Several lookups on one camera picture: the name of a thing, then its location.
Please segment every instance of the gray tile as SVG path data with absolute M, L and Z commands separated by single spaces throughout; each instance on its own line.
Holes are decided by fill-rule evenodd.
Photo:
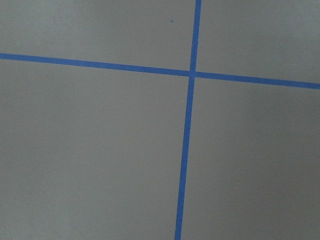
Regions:
M 194 0 L 2 0 L 0 52 L 189 69 Z
M 186 77 L 0 69 L 0 239 L 173 238 Z
M 320 92 L 196 79 L 183 240 L 320 236 Z
M 197 70 L 320 83 L 320 2 L 203 0 Z

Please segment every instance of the floor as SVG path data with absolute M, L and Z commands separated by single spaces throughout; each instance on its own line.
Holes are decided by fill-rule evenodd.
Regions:
M 315 240 L 320 2 L 1 0 L 1 240 Z

